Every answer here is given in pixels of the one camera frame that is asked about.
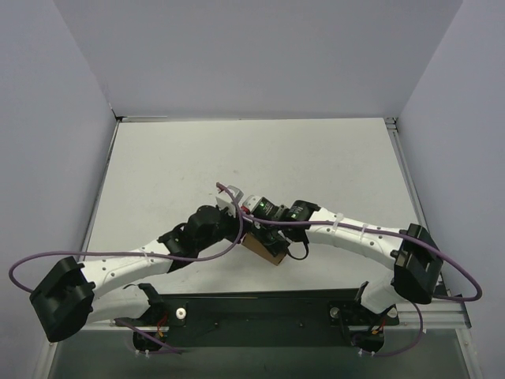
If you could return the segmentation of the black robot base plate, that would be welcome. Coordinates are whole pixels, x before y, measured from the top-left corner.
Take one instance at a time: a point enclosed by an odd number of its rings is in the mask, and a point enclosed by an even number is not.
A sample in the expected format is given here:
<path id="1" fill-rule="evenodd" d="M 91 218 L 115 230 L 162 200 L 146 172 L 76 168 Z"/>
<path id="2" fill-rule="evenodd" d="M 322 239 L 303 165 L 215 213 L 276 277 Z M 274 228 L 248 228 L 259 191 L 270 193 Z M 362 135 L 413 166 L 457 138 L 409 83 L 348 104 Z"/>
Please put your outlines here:
<path id="1" fill-rule="evenodd" d="M 398 317 L 375 314 L 358 289 L 157 295 L 134 326 L 185 351 L 195 347 L 349 347 L 380 349 Z"/>

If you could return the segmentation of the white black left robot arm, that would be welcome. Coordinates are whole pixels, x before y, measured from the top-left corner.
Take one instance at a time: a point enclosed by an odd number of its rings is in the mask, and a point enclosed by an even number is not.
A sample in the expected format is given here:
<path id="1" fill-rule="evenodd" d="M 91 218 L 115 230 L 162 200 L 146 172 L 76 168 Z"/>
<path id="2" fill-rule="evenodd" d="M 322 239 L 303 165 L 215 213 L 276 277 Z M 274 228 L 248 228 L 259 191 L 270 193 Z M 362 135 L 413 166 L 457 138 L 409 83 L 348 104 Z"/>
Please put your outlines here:
<path id="1" fill-rule="evenodd" d="M 157 239 L 127 252 L 109 253 L 97 261 L 59 260 L 30 294 L 30 302 L 51 342 L 79 332 L 98 309 L 105 294 L 148 276 L 173 272 L 198 261 L 199 253 L 227 239 L 233 249 L 241 241 L 245 221 L 240 214 L 209 205 Z"/>

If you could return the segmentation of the brown paper box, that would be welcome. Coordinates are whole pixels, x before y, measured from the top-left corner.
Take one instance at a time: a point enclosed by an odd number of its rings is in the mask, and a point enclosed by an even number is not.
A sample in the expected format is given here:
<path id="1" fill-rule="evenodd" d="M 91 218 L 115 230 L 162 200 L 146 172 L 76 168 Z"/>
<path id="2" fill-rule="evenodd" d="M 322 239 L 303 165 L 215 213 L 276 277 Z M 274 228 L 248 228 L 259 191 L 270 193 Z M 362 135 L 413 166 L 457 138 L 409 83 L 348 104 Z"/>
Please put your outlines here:
<path id="1" fill-rule="evenodd" d="M 250 233 L 245 235 L 241 241 L 241 245 L 275 266 L 278 266 L 287 256 L 286 249 L 272 253 L 266 246 L 264 246 L 256 237 Z"/>

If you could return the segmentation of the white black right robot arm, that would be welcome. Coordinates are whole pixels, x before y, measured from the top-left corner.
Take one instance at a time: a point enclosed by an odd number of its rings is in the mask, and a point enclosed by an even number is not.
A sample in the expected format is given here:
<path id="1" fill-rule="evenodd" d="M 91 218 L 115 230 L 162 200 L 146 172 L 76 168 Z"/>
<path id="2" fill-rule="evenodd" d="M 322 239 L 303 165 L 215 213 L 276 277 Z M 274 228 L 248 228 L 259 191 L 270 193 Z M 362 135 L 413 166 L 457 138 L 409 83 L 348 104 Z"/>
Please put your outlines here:
<path id="1" fill-rule="evenodd" d="M 379 227 L 311 202 L 298 200 L 287 208 L 255 195 L 243 201 L 242 209 L 256 224 L 280 231 L 292 242 L 334 246 L 387 268 L 381 281 L 364 284 L 358 296 L 359 303 L 375 314 L 397 302 L 426 305 L 433 299 L 443 261 L 428 249 L 436 244 L 420 225 Z"/>

